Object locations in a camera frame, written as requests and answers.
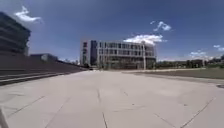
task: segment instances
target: grass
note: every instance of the grass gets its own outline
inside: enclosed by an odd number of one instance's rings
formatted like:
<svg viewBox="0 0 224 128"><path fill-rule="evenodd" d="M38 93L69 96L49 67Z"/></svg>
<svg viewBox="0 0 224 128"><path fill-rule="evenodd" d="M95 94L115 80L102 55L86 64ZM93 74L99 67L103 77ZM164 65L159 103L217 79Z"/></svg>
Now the grass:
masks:
<svg viewBox="0 0 224 128"><path fill-rule="evenodd" d="M183 71L145 72L145 74L224 79L224 69L200 69Z"/></svg>

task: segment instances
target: dark building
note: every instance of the dark building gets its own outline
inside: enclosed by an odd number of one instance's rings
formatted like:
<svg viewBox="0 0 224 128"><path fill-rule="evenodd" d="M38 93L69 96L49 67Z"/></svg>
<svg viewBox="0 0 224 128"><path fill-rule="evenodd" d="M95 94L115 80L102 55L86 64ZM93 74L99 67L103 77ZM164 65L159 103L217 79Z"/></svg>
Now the dark building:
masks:
<svg viewBox="0 0 224 128"><path fill-rule="evenodd" d="M0 12L0 53L25 54L30 30Z"/></svg>

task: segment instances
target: wall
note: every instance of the wall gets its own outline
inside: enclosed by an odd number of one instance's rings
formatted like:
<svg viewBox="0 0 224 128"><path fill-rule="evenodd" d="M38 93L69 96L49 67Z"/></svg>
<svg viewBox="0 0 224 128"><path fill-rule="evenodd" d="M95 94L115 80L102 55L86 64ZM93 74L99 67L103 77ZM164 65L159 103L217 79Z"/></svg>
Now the wall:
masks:
<svg viewBox="0 0 224 128"><path fill-rule="evenodd" d="M78 66L59 61L45 62L20 55L0 55L0 75L37 72L72 72L82 71Z"/></svg>

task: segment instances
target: white cloud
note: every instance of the white cloud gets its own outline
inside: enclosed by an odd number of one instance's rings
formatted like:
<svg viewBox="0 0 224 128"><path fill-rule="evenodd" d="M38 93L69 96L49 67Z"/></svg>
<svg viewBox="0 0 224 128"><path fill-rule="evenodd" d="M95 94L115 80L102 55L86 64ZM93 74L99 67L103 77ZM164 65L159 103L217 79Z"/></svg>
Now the white cloud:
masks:
<svg viewBox="0 0 224 128"><path fill-rule="evenodd" d="M214 45L214 48L216 48L219 52L224 52L224 47L221 47L221 45Z"/></svg>
<svg viewBox="0 0 224 128"><path fill-rule="evenodd" d="M29 11L26 7L22 6L22 10L19 12L15 12L14 15L17 16L20 20L24 22L35 22L41 20L41 17L30 17L28 16Z"/></svg>
<svg viewBox="0 0 224 128"><path fill-rule="evenodd" d="M163 40L162 35L137 35L135 37L124 40L124 42L133 43L141 43L142 41L145 41L148 44L155 45L155 43L157 42L165 42L166 40Z"/></svg>
<svg viewBox="0 0 224 128"><path fill-rule="evenodd" d="M201 50L198 50L196 52L191 52L189 54L191 59L210 59L211 57L207 55L206 52L203 52Z"/></svg>
<svg viewBox="0 0 224 128"><path fill-rule="evenodd" d="M164 23L163 21L160 21L157 28L153 29L153 31L159 31L159 29L162 29L163 31L169 31L171 30L171 26Z"/></svg>
<svg viewBox="0 0 224 128"><path fill-rule="evenodd" d="M155 21L151 21L151 22L150 22L150 24L154 24L154 23L155 23Z"/></svg>
<svg viewBox="0 0 224 128"><path fill-rule="evenodd" d="M213 47L214 48L220 48L221 46L220 45L214 45Z"/></svg>

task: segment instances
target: white building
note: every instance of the white building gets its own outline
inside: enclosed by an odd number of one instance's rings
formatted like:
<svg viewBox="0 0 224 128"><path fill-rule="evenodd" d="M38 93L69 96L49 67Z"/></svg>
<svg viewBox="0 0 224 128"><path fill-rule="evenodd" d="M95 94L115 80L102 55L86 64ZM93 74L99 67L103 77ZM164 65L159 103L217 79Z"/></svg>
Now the white building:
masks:
<svg viewBox="0 0 224 128"><path fill-rule="evenodd" d="M155 47L144 43L87 41L81 43L81 65L103 69L152 68L156 61Z"/></svg>

